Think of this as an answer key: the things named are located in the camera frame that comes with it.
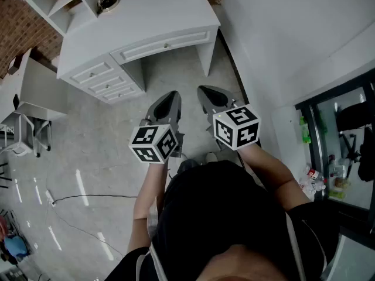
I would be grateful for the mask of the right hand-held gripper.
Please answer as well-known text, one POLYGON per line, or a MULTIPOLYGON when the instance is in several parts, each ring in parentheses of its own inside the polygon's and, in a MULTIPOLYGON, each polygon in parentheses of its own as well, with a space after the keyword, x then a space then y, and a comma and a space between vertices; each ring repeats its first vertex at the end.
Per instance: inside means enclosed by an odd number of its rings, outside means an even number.
POLYGON ((210 85, 199 86, 197 97, 210 124, 207 131, 220 149, 238 150, 258 141, 261 118, 251 105, 210 85))

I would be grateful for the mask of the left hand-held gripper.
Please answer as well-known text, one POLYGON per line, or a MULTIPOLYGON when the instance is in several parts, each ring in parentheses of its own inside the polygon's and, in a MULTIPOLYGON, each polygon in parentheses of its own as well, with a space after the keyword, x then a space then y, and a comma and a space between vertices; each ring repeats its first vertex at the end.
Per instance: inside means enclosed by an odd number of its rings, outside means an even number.
POLYGON ((128 146, 141 163, 164 164, 170 157, 181 157, 181 105, 180 94, 170 91, 149 107, 145 118, 134 128, 128 146))

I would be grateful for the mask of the person's left forearm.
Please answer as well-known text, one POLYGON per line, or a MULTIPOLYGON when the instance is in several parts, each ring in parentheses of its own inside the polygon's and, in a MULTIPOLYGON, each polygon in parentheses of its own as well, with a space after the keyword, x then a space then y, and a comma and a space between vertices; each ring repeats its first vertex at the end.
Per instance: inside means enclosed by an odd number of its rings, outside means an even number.
POLYGON ((135 200, 133 220, 145 220, 154 202, 158 211, 162 209, 167 175, 168 162, 149 165, 145 180, 135 200))

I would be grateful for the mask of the person's right forearm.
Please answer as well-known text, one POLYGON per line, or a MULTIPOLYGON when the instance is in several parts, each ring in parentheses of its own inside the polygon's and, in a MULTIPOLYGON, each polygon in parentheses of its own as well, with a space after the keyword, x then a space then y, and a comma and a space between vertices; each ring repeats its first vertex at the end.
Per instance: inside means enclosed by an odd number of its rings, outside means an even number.
POLYGON ((288 182, 295 181, 286 165, 256 143, 245 146, 238 152, 267 189, 275 191, 288 182))

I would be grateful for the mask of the white desk with drawers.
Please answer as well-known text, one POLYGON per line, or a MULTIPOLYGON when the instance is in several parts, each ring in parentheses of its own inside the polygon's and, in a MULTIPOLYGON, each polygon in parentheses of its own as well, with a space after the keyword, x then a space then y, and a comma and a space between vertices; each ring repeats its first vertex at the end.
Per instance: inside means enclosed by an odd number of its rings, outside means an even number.
MULTIPOLYGON (((143 94, 146 91, 141 67, 144 57, 118 64, 111 56, 112 52, 149 40, 211 31, 209 42, 193 46, 197 50, 204 73, 208 74, 219 26, 220 22, 208 0, 120 0, 113 10, 102 13, 94 22, 65 36, 57 75, 70 85, 90 94, 87 92, 89 85, 115 74, 123 74, 131 81, 119 88, 135 85, 143 94), (104 61, 113 66, 111 73, 84 84, 71 81, 71 76, 104 61)), ((102 101, 99 96, 103 94, 90 95, 102 101)))

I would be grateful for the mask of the white desk hutch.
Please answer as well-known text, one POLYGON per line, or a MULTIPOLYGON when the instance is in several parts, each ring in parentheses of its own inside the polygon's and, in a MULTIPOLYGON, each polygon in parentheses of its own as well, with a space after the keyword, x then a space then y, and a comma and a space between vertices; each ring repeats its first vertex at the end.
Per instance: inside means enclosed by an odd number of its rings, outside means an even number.
POLYGON ((70 35, 94 22, 93 6, 86 0, 25 0, 48 24, 62 36, 70 35))

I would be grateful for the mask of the green bottle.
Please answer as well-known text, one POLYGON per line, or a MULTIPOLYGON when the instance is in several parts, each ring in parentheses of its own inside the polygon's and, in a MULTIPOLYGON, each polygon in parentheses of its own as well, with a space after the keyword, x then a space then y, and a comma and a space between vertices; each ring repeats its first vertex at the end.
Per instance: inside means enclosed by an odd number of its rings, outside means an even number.
POLYGON ((311 143, 311 136, 310 136, 310 133, 309 133, 308 123, 305 120, 304 116, 300 117, 299 126, 300 126, 301 132, 302 132, 303 143, 310 144, 311 143))

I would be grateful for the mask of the person's black shirt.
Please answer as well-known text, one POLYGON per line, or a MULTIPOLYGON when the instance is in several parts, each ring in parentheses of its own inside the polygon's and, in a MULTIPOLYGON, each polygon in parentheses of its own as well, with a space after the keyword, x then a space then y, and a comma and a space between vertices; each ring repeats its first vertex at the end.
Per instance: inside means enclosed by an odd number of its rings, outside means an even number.
POLYGON ((318 280, 339 239, 336 215, 324 202, 285 211, 233 162, 196 166, 171 180, 152 246, 129 252, 105 281, 159 281, 152 255, 167 281, 196 281, 209 260, 232 245, 266 256, 290 281, 299 281, 288 222, 307 280, 318 280))

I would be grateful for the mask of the red label bottle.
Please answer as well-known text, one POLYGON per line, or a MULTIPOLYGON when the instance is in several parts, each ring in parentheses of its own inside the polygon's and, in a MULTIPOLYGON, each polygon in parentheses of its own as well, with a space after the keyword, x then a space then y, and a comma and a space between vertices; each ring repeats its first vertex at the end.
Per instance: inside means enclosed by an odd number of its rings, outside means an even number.
POLYGON ((309 165, 306 165, 304 172, 315 183, 319 183, 319 184, 325 185, 326 182, 327 182, 326 178, 324 177, 324 175, 322 173, 320 173, 319 171, 313 169, 309 165))

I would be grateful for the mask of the white chair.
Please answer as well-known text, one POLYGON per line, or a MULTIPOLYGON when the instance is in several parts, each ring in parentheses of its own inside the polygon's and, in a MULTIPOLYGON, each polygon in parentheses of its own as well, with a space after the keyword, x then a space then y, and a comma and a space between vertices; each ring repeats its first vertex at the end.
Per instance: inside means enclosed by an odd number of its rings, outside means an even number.
POLYGON ((0 155, 12 152, 17 157, 33 153, 40 157, 40 148, 52 149, 51 121, 10 114, 0 123, 0 155))

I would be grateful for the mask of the white side table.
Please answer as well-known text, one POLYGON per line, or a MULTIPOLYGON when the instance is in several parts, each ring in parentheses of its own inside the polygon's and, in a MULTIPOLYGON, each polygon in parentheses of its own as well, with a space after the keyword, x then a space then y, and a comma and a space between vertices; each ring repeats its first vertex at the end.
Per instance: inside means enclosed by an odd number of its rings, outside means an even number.
POLYGON ((25 114, 32 118, 54 121, 68 113, 68 83, 58 79, 54 71, 30 56, 28 50, 13 75, 7 74, 0 85, 0 123, 10 114, 25 114), (19 97, 19 107, 14 110, 13 98, 19 97))

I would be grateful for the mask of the black-framed glass door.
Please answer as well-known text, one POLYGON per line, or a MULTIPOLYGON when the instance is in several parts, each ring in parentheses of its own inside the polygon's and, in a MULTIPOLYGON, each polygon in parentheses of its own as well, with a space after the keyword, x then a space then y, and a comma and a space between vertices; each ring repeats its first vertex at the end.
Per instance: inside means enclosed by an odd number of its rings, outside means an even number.
POLYGON ((327 179, 318 194, 336 209, 343 235, 375 245, 375 68, 296 104, 311 164, 327 179))

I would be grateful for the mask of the brown box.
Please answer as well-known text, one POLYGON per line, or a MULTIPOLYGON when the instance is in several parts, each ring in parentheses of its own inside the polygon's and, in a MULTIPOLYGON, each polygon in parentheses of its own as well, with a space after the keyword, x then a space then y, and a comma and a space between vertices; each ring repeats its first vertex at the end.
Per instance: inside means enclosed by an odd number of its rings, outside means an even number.
POLYGON ((22 58, 22 55, 17 55, 13 60, 11 60, 7 71, 9 75, 13 75, 15 72, 19 70, 22 63, 22 58))

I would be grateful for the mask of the blue cloth item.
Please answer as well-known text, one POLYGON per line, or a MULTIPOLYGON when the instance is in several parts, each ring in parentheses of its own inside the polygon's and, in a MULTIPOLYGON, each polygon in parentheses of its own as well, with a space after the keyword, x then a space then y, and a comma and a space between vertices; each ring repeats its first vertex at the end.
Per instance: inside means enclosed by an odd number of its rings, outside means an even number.
POLYGON ((8 252, 14 258, 24 258, 29 255, 29 251, 23 241, 19 236, 5 237, 4 245, 8 252))

